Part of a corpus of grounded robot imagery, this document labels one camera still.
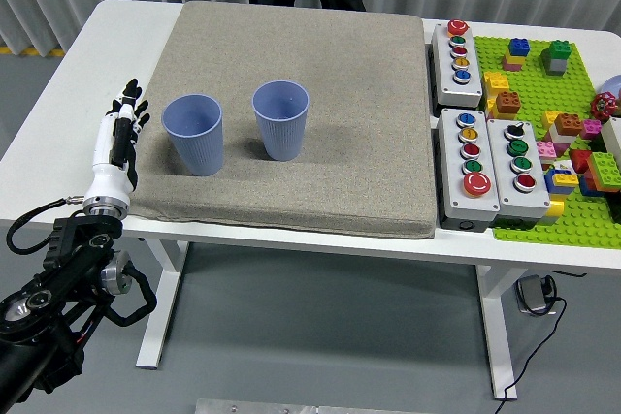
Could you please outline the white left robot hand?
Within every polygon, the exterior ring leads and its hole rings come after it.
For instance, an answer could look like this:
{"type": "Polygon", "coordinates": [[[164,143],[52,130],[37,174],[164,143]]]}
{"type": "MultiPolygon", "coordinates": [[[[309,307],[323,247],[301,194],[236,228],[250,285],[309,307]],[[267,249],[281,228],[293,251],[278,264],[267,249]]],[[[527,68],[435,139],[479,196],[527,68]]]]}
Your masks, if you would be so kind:
{"type": "Polygon", "coordinates": [[[127,82],[102,118],[93,154],[93,181],[84,195],[88,215],[124,219],[129,213],[129,195],[138,184],[136,144],[150,119],[148,101],[143,100],[137,79],[127,82]]]}

